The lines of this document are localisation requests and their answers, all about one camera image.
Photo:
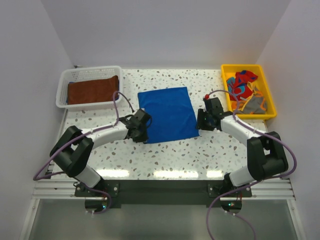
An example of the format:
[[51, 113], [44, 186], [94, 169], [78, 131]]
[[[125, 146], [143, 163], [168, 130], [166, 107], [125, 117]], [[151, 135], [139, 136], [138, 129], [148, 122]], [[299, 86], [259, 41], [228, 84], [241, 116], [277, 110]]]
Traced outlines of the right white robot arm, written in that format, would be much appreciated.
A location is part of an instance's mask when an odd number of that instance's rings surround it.
[[284, 147], [276, 132], [260, 134], [230, 111], [224, 111], [219, 98], [204, 98], [204, 109], [197, 112], [196, 128], [227, 133], [246, 147], [246, 166], [226, 173], [221, 194], [235, 196], [242, 186], [286, 172], [289, 168]]

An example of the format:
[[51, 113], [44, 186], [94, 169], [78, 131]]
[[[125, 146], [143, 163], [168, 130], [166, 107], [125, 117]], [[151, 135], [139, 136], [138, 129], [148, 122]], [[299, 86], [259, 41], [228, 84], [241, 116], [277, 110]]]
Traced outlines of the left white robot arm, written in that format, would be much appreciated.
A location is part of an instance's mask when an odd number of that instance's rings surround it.
[[152, 116], [140, 108], [133, 114], [119, 117], [115, 123], [96, 128], [79, 129], [70, 126], [57, 141], [49, 156], [68, 177], [81, 182], [92, 196], [107, 189], [104, 179], [88, 165], [93, 149], [102, 145], [131, 139], [135, 143], [148, 140], [147, 129]]

